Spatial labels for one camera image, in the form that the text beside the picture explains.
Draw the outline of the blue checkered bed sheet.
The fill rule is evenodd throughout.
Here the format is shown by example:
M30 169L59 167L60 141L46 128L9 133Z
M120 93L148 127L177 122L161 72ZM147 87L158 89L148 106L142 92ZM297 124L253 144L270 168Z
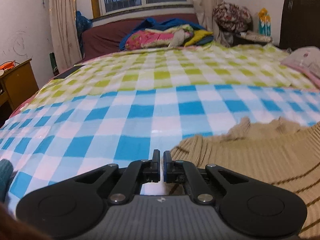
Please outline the blue checkered bed sheet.
M319 92L198 85L77 96L26 109L1 128L1 158L14 167L7 205L31 191L109 163L149 159L192 135L226 133L243 117L319 121Z

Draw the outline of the dark wooden headboard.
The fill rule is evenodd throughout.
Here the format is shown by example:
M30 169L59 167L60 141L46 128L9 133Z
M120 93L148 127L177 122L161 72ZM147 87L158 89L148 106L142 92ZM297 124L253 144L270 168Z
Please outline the dark wooden headboard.
M279 48L318 48L319 10L319 0L284 0Z

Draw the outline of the wooden bedside cabinet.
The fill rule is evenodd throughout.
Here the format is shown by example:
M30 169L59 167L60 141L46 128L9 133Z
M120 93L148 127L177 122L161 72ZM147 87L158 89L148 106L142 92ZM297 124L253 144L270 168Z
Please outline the wooden bedside cabinet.
M31 98L39 87L31 68L31 59L6 70L1 76L1 122L26 100Z

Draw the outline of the colourful pile of bedding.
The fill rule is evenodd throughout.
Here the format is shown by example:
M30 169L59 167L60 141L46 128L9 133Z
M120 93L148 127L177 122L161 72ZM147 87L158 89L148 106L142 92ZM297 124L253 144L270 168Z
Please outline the colourful pile of bedding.
M120 42L120 50L202 46L214 40L214 33L180 18L159 22L146 18Z

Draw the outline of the teal folded garment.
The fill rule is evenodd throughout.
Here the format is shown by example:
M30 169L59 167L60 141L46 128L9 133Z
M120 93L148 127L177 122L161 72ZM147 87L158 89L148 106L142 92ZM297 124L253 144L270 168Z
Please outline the teal folded garment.
M9 181L13 173L13 165L7 159L0 161L0 199L1 202L5 201L7 190L9 187Z

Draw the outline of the beige curtain left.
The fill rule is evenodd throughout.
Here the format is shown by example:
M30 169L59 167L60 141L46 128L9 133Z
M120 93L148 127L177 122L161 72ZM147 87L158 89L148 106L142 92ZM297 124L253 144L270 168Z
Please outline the beige curtain left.
M82 59L76 31L76 0L49 0L53 50L60 73Z

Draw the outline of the pink pillow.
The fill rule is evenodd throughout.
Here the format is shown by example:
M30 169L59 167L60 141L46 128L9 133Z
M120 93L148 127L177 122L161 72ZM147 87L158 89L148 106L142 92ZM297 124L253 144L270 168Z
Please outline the pink pillow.
M288 67L304 74L318 89L320 88L320 80L315 74L312 74L309 70L303 67L287 64Z

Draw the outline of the maroon sofa bed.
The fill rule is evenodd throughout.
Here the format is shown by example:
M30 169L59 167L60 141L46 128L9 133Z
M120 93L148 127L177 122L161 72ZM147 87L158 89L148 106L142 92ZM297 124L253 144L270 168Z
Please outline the maroon sofa bed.
M146 17L128 18L92 27L82 33L83 61L120 51L121 40L141 24Z

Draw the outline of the green checkered bed sheet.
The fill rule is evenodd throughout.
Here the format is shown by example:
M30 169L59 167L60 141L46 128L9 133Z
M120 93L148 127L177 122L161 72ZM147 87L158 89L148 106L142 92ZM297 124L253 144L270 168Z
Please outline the green checkered bed sheet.
M27 109L77 96L188 85L250 85L314 89L303 74L281 64L287 52L268 44L151 48L107 54L83 62L63 79L49 81Z

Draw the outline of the tan striped knit sweater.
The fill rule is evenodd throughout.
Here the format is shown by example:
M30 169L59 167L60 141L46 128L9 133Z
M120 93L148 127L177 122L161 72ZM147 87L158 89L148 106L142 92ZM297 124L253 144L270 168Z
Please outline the tan striped knit sweater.
M217 164L297 194L308 210L299 235L319 239L319 123L304 127L280 117L263 124L245 117L226 134L183 139L170 154L173 160L199 168Z

